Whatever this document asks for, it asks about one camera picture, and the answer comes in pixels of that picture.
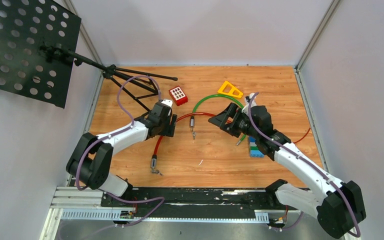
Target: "red hose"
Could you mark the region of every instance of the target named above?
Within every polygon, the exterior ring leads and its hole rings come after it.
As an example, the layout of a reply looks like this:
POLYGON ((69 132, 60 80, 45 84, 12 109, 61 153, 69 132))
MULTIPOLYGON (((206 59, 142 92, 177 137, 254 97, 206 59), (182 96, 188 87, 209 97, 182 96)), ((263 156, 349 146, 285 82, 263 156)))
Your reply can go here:
POLYGON ((294 143, 294 144, 297 144, 297 143, 301 142, 303 139, 305 139, 305 138, 307 137, 307 135, 309 134, 310 130, 311 130, 311 127, 308 128, 308 130, 307 130, 307 132, 304 134, 304 136, 302 136, 298 141, 294 141, 293 143, 294 143))
MULTIPOLYGON (((212 113, 209 113, 209 112, 191 112, 191 113, 188 113, 188 114, 185 114, 183 116, 180 116, 177 118, 176 120, 176 123, 182 119, 185 119, 187 117, 190 117, 190 116, 195 116, 195 115, 204 115, 204 116, 210 116, 210 117, 214 117, 215 114, 212 114, 212 113)), ((160 146, 161 144, 161 140, 163 140, 163 136, 159 136, 158 138, 158 141, 156 141, 156 145, 155 145, 155 148, 153 149, 153 154, 154 155, 157 155, 158 153, 158 147, 160 146)))
MULTIPOLYGON (((183 116, 180 116, 177 118, 176 120, 176 123, 180 120, 183 120, 187 117, 190 117, 190 116, 195 116, 195 115, 204 115, 204 116, 210 116, 210 117, 214 117, 215 114, 212 114, 212 113, 209 113, 209 112, 191 112, 191 113, 188 113, 188 114, 185 114, 183 116)), ((295 141, 293 142, 294 144, 297 144, 299 142, 301 142, 305 137, 307 137, 307 135, 309 134, 311 130, 311 127, 307 130, 307 132, 305 133, 304 136, 302 136, 298 141, 295 141)), ((163 137, 164 136, 159 136, 158 140, 156 141, 156 145, 155 145, 155 148, 153 149, 153 154, 154 155, 157 155, 158 153, 158 148, 160 147, 160 144, 161 144, 161 140, 163 140, 163 137)))

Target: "wooden tabletop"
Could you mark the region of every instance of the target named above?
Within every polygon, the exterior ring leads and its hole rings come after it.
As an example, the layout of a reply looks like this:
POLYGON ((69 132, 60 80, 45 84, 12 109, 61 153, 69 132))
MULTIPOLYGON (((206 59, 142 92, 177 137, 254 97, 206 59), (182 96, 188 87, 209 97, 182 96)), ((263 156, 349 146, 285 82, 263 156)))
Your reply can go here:
MULTIPOLYGON (((179 117, 192 112, 202 98, 217 93, 224 81, 229 81, 243 92, 243 96, 260 92, 258 105, 265 105, 276 129, 292 141, 300 139, 310 127, 300 90, 292 67, 278 66, 177 66, 177 67, 125 67, 128 69, 178 77, 178 81, 156 78, 163 98, 171 99, 169 89, 180 86, 188 102, 174 106, 179 117)), ((133 84, 126 88, 137 96, 148 92, 133 84)), ((128 116, 119 108, 116 95, 119 88, 104 80, 97 102, 90 132, 102 134, 129 123, 128 116)), ((124 92, 120 96, 123 106, 138 117, 145 110, 124 92)), ((152 108, 156 96, 143 99, 152 108)), ((205 101, 198 112, 218 114, 230 103, 226 98, 205 101)), ((306 187, 285 167, 264 158, 249 157, 248 143, 236 146, 238 138, 230 136, 208 123, 208 117, 195 117, 195 140, 189 127, 189 118, 179 121, 173 138, 164 137, 158 151, 157 169, 163 176, 150 171, 151 157, 158 137, 137 143, 112 158, 110 172, 135 187, 259 187, 263 188, 284 179, 297 187, 306 187)), ((321 166, 313 134, 297 143, 310 159, 321 166)))

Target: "green tube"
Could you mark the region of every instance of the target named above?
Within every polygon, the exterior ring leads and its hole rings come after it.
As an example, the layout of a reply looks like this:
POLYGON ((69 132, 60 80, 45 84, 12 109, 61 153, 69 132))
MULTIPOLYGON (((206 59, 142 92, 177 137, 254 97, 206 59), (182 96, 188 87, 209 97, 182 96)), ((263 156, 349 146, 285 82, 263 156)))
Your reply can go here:
MULTIPOLYGON (((225 98, 225 99, 230 99, 232 100, 232 102, 236 103, 237 105, 239 105, 239 107, 243 108, 244 105, 242 105, 242 103, 240 101, 238 101, 237 99, 231 97, 231 96, 227 96, 227 95, 223 95, 223 94, 213 94, 213 95, 209 95, 209 96, 206 96, 204 97, 203 99, 201 99, 199 102, 196 103, 195 107, 193 108, 192 110, 192 113, 196 113, 197 112, 197 109, 198 107, 205 101, 207 101, 208 99, 212 99, 212 98, 225 98)), ((238 146, 247 136, 246 135, 243 135, 240 140, 236 143, 236 146, 238 146)))

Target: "black stand leg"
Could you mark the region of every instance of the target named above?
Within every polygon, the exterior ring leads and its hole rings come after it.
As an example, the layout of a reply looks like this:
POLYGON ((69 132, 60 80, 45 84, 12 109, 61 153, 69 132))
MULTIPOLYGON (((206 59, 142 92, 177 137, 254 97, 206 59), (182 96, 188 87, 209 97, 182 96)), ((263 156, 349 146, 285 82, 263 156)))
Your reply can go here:
MULTIPOLYGON (((93 60, 91 60, 85 56, 77 54, 74 51, 71 51, 71 50, 63 47, 61 44, 57 44, 57 46, 51 46, 51 45, 44 44, 40 47, 40 50, 43 51, 50 59, 58 59, 61 61, 61 60, 66 60, 67 58, 74 58, 75 59, 74 64, 76 66, 80 66, 82 63, 85 63, 85 64, 91 65, 95 68, 98 68, 98 69, 103 71, 102 76, 105 79, 109 79, 109 80, 113 81, 120 88, 121 88, 122 84, 120 84, 117 80, 115 80, 113 76, 121 78, 125 81, 132 78, 132 76, 125 74, 123 72, 141 74, 141 75, 145 75, 145 76, 149 76, 149 77, 156 77, 156 78, 162 78, 162 79, 169 79, 169 80, 173 80, 173 81, 178 80, 177 77, 158 75, 158 74, 153 74, 153 73, 143 72, 143 71, 129 70, 129 69, 125 69, 125 68, 118 68, 114 64, 111 66, 104 66, 104 65, 99 64, 99 63, 97 63, 97 62, 95 62, 95 61, 93 61, 93 60)), ((139 99, 144 99, 144 98, 158 95, 158 90, 157 90, 156 85, 154 84, 153 81, 146 81, 145 82, 146 84, 144 84, 144 83, 142 83, 136 79, 131 80, 130 82, 132 84, 140 87, 140 88, 143 88, 143 89, 151 92, 151 94, 136 97, 130 91, 128 91, 126 88, 123 88, 123 91, 125 91, 127 93, 127 95, 129 95, 133 100, 135 100, 139 105, 141 105, 146 111, 149 112, 150 109, 145 104, 143 104, 139 99)))
POLYGON ((177 77, 164 76, 164 75, 153 74, 153 73, 144 72, 144 71, 130 70, 130 69, 126 69, 126 68, 119 68, 119 67, 117 67, 115 70, 121 71, 121 72, 126 72, 126 73, 131 73, 131 74, 142 74, 142 75, 146 75, 146 76, 149 76, 149 77, 156 77, 156 78, 160 78, 160 79, 169 79, 169 80, 173 80, 173 81, 177 81, 178 80, 177 77))

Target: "metal connector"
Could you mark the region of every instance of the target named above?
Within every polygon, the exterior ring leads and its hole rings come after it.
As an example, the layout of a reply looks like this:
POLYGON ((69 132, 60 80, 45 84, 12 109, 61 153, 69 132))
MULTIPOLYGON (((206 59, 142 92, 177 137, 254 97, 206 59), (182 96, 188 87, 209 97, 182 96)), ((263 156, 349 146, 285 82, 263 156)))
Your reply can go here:
POLYGON ((160 170, 156 169, 157 167, 157 155, 152 155, 152 158, 151 158, 151 173, 153 174, 158 174, 158 175, 163 175, 160 170))
POLYGON ((194 131, 194 126, 195 126, 195 117, 194 116, 190 117, 189 126, 190 126, 190 131, 193 132, 194 131))

